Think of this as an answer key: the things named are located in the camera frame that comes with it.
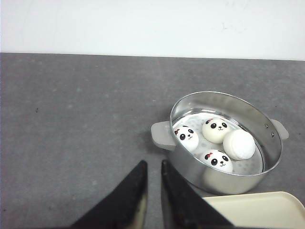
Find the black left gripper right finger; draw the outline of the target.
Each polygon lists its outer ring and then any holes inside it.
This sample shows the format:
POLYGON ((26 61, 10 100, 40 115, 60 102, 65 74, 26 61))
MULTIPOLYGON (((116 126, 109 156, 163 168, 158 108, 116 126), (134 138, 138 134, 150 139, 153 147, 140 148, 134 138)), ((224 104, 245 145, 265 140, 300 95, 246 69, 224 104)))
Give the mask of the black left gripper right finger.
POLYGON ((168 161, 162 161, 161 202, 166 229, 233 229, 234 224, 203 200, 168 161))

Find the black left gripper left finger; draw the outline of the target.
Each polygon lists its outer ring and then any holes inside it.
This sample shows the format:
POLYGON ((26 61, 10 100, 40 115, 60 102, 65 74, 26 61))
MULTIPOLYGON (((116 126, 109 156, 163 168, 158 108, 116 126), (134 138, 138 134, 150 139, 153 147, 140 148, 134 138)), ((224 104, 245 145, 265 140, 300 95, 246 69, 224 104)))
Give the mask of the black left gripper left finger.
POLYGON ((142 229, 148 199, 148 165, 140 161, 119 185, 71 229, 142 229))

